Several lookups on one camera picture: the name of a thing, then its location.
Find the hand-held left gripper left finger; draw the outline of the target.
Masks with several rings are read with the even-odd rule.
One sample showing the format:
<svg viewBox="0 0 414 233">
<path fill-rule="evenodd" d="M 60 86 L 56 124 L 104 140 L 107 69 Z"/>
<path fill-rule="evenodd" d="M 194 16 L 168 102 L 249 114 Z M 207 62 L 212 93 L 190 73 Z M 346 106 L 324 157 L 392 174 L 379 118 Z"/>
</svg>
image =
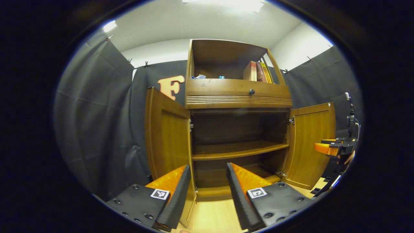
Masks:
<svg viewBox="0 0 414 233">
<path fill-rule="evenodd" d="M 106 204 L 136 224 L 170 232 L 182 216 L 190 179 L 190 166 L 183 165 L 147 185 L 131 185 Z"/>
</svg>

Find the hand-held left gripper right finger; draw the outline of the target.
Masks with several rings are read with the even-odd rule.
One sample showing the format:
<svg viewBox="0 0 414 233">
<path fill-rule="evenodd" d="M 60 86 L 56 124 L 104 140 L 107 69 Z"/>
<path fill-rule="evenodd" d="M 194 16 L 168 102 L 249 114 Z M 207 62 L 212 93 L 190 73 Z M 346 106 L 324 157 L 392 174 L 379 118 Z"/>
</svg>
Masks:
<svg viewBox="0 0 414 233">
<path fill-rule="evenodd" d="M 226 176 L 240 227 L 256 231 L 275 227 L 309 206 L 311 199 L 284 182 L 271 183 L 228 162 Z"/>
</svg>

